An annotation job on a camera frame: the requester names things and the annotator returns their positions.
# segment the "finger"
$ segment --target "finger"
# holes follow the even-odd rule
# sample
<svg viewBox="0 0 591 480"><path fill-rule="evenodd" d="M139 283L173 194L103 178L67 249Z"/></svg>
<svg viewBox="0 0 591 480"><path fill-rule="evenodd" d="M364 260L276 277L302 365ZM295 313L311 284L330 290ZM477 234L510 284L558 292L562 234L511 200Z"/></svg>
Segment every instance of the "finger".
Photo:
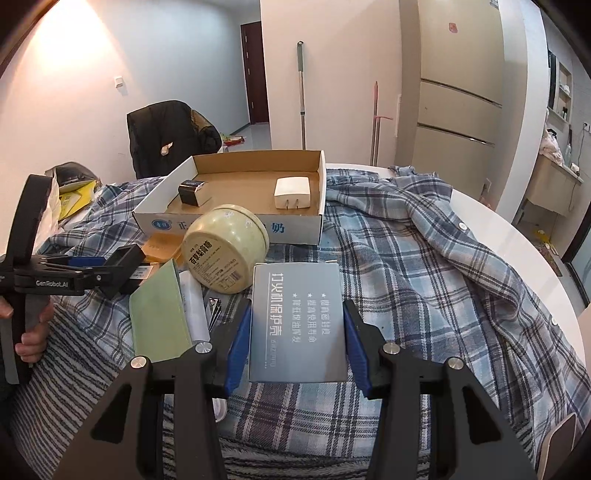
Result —
<svg viewBox="0 0 591 480"><path fill-rule="evenodd" d="M36 345L43 343L49 334L49 325L46 323L37 323L30 332L23 333L21 342L25 345Z"/></svg>
<svg viewBox="0 0 591 480"><path fill-rule="evenodd" d="M28 364L36 364L39 360L41 360L41 356L42 355L40 353L37 353L35 355L22 356L21 360Z"/></svg>
<svg viewBox="0 0 591 480"><path fill-rule="evenodd" d="M12 317L12 307L4 297L0 297L0 318L9 319Z"/></svg>
<svg viewBox="0 0 591 480"><path fill-rule="evenodd" d="M49 322L53 318L54 312L53 302L50 299L47 307L45 307L39 314L39 320L42 322Z"/></svg>
<svg viewBox="0 0 591 480"><path fill-rule="evenodd" d="M38 343L37 345L23 345L22 343L17 343L14 346L14 351L19 356L27 356L27 355L36 355L38 353L43 353L47 348L47 342Z"/></svg>

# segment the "white wall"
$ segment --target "white wall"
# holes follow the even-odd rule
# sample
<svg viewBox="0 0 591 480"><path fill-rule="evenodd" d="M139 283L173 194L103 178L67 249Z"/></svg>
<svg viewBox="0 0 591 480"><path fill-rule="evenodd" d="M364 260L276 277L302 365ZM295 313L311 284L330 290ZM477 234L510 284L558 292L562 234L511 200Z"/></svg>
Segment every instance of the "white wall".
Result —
<svg viewBox="0 0 591 480"><path fill-rule="evenodd" d="M240 23L240 25L245 23L260 22L261 3L258 2L256 5L238 9L236 16L238 18L238 23Z"/></svg>
<svg viewBox="0 0 591 480"><path fill-rule="evenodd" d="M135 178L126 114L178 99L248 123L239 23L193 0L60 0L0 78L0 252L26 177L65 162ZM115 89L122 75L125 86Z"/></svg>
<svg viewBox="0 0 591 480"><path fill-rule="evenodd" d="M527 41L519 2L499 0L499 11L505 53L503 108L495 149L486 173L491 188L485 195L487 202L495 209L503 195L515 158L527 92Z"/></svg>
<svg viewBox="0 0 591 480"><path fill-rule="evenodd" d="M306 147L328 162L369 164L374 82L380 115L401 93L400 16L392 0L261 0L273 148L301 148L296 45L304 42ZM394 163L382 121L380 166Z"/></svg>
<svg viewBox="0 0 591 480"><path fill-rule="evenodd" d="M499 6L506 6L506 0L499 2ZM550 88L548 51L540 9L531 0L519 0L519 7L527 45L527 89L514 160L495 210L508 222L513 221L530 182L540 148Z"/></svg>
<svg viewBox="0 0 591 480"><path fill-rule="evenodd" d="M569 215L567 217L562 215L551 217L552 220L556 218L552 243L558 253L563 255L579 229L591 202L591 134L583 131L583 122L591 123L591 79L552 20L545 17L544 25L548 36L548 48L573 75L573 91L571 93L573 100L570 116L570 125L573 129L571 160L579 164L580 178L583 180L583 184L573 193L572 211ZM568 143L568 125L564 124L564 130L566 133L558 141L563 152ZM588 249L584 249L582 256L584 257L588 251Z"/></svg>

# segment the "cardboard box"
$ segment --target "cardboard box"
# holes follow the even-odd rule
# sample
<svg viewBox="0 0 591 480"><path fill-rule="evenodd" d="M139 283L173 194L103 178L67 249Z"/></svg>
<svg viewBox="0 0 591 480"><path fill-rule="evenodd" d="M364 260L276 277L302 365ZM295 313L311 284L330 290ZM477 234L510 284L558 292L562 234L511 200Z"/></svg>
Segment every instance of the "cardboard box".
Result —
<svg viewBox="0 0 591 480"><path fill-rule="evenodd" d="M310 207L277 209L277 179L308 177ZM185 205L178 186L185 180L209 183L212 198L203 206ZM202 214L216 206L242 206L265 225L276 244L318 245L326 200L324 152L310 150L241 151L189 157L175 168L134 209L135 221L146 235L183 235Z"/></svg>

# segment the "refrigerator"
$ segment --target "refrigerator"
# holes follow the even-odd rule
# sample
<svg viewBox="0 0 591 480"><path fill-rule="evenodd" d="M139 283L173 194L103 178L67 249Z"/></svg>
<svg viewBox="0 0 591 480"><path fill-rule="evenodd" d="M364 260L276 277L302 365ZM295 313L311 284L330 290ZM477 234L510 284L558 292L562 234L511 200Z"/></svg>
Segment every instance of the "refrigerator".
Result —
<svg viewBox="0 0 591 480"><path fill-rule="evenodd" d="M401 31L396 165L436 171L477 199L501 120L505 55L498 3L401 2Z"/></svg>

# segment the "gray box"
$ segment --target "gray box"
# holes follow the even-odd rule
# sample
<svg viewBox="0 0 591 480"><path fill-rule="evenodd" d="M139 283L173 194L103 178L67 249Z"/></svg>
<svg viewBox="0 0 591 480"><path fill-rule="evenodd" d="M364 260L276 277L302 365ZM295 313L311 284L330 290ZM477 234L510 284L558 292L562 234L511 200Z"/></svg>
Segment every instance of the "gray box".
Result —
<svg viewBox="0 0 591 480"><path fill-rule="evenodd" d="M337 263L255 267L251 382L347 380L340 285Z"/></svg>

